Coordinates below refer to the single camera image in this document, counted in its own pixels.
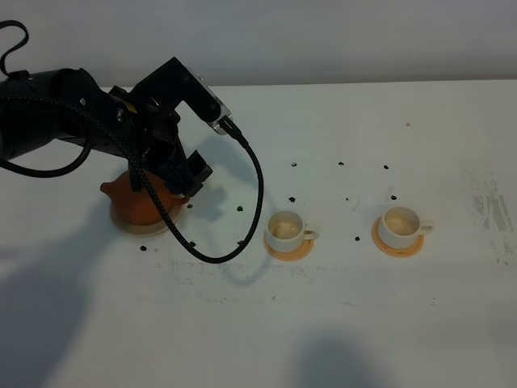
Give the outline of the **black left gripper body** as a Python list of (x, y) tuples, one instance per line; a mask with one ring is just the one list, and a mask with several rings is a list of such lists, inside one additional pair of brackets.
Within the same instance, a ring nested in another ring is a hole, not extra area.
[(179, 140), (177, 104), (119, 86), (111, 88), (109, 94), (127, 108), (134, 108), (129, 117), (136, 130), (129, 143), (139, 167), (163, 179), (167, 186), (188, 186), (190, 167)]

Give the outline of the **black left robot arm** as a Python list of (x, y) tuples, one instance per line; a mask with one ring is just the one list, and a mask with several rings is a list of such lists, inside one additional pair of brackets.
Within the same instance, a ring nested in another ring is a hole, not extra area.
[(85, 70), (23, 74), (1, 83), (1, 158), (10, 161), (53, 140), (88, 147), (157, 176), (174, 194), (194, 196), (212, 174), (198, 152), (186, 155), (175, 106), (115, 86), (102, 91)]

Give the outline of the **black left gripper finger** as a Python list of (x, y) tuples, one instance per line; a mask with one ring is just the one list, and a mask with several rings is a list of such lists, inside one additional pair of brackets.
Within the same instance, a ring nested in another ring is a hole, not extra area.
[(211, 174), (211, 167), (197, 150), (188, 158), (177, 151), (167, 160), (165, 185), (173, 194), (193, 197)]

